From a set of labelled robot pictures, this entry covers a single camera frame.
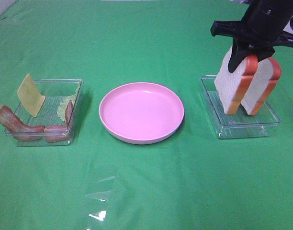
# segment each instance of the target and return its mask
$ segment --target yellow cheese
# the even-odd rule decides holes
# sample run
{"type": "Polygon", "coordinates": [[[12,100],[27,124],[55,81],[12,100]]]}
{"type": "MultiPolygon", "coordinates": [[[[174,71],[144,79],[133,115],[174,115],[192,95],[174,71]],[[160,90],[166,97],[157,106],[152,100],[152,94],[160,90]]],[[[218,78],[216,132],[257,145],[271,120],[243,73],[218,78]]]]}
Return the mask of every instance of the yellow cheese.
{"type": "Polygon", "coordinates": [[[24,108],[32,116],[37,116],[43,102],[45,101],[45,96],[38,91],[30,74],[25,76],[17,91],[17,94],[24,108]]]}

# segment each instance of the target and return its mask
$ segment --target pink plate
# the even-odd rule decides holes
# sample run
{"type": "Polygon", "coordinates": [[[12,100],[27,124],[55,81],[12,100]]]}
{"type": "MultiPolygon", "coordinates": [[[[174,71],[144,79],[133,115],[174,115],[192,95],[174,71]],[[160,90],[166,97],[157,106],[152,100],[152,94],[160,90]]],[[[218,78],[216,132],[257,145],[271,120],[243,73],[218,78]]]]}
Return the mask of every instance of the pink plate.
{"type": "Polygon", "coordinates": [[[184,107],[170,89],[137,82],[110,91],[100,103],[99,115],[114,137],[132,144],[152,144],[178,129],[184,107]]]}

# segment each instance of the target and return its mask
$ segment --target white bread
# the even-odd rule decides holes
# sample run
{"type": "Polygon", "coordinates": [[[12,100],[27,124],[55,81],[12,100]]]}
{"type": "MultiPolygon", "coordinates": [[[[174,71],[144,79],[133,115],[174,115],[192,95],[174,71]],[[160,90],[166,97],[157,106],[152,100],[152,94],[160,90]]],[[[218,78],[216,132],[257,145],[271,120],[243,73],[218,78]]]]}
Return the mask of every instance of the white bread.
{"type": "Polygon", "coordinates": [[[237,112],[258,67],[257,56],[253,54],[244,58],[237,69],[230,73],[227,65],[231,53],[232,48],[226,53],[220,71],[214,80],[224,113],[227,115],[233,115],[237,112]]]}
{"type": "Polygon", "coordinates": [[[258,64],[257,72],[241,101],[248,115],[256,115],[274,89],[282,70],[277,61],[270,57],[258,64]]]}

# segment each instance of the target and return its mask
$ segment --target clear plastic container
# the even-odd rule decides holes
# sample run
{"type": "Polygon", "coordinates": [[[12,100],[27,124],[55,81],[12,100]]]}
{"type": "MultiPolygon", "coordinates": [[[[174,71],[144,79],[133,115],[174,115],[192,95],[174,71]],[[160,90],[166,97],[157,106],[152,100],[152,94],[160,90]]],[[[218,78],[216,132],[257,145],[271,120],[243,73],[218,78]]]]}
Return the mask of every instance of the clear plastic container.
{"type": "Polygon", "coordinates": [[[201,82],[204,103],[220,139],[267,137],[273,133],[280,120],[267,102],[255,116],[247,115],[242,106],[235,115],[226,115],[214,85],[215,78],[216,75],[203,76],[201,82]]]}
{"type": "Polygon", "coordinates": [[[59,132],[39,132],[39,133],[11,133],[5,129],[5,134],[9,137],[39,137],[38,140],[33,141],[17,141],[18,147],[23,146],[56,146],[68,145],[74,139],[73,125],[75,123],[75,112],[77,110],[79,101],[82,98],[82,79],[53,79],[53,80],[36,80],[34,81],[37,89],[42,95],[45,95],[45,101],[42,108],[38,112],[37,117],[31,116],[23,105],[20,103],[15,114],[22,120],[23,123],[29,126],[45,126],[63,125],[67,126],[65,131],[59,132]],[[77,94],[73,103],[73,111],[69,119],[68,125],[62,121],[57,115],[57,108],[60,103],[67,97],[77,94]],[[56,137],[63,140],[50,142],[47,137],[56,137]]]}

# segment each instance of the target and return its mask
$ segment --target green surface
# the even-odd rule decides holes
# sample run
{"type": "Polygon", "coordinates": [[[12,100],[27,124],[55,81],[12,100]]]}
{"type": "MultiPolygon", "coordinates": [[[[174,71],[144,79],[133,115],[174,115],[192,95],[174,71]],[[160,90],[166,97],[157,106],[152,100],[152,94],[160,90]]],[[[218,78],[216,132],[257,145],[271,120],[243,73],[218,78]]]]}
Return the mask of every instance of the green surface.
{"type": "Polygon", "coordinates": [[[268,99],[282,124],[267,138],[220,140],[199,78],[216,74],[239,20],[227,0],[20,0],[0,17],[0,105],[15,109],[22,79],[83,78],[74,142],[16,147],[0,125],[0,230],[293,230],[293,49],[276,48],[282,77],[268,99]],[[185,118],[160,143],[119,141],[98,106],[129,82],[162,84],[185,118]],[[100,201],[103,195],[106,201],[100,201]],[[104,221],[96,216],[105,210],[104,221]]]}

